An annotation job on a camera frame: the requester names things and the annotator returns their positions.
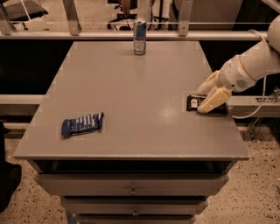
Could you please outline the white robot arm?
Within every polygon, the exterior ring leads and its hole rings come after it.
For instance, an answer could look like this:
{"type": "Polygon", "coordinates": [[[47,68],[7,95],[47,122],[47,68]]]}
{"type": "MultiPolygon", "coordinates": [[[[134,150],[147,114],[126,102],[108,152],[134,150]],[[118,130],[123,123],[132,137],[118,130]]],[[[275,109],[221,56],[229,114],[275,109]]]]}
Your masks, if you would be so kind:
{"type": "Polygon", "coordinates": [[[220,70],[213,72],[198,88],[206,99],[199,105],[200,113],[208,113],[227,102],[232,93],[253,87],[270,74],[280,73],[280,16],[269,25],[267,38],[236,54],[220,70]]]}

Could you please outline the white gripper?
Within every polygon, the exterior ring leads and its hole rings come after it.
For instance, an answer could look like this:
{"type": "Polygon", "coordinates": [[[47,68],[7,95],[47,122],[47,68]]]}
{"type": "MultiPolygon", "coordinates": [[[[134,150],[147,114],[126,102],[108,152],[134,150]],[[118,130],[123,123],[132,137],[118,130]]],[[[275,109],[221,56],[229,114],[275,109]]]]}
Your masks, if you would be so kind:
{"type": "Polygon", "coordinates": [[[241,55],[235,55],[213,72],[197,89],[198,95],[205,95],[205,100],[199,105],[200,113],[208,113],[227,102],[232,91],[240,93],[256,84],[256,80],[245,67],[246,60],[241,55]]]}

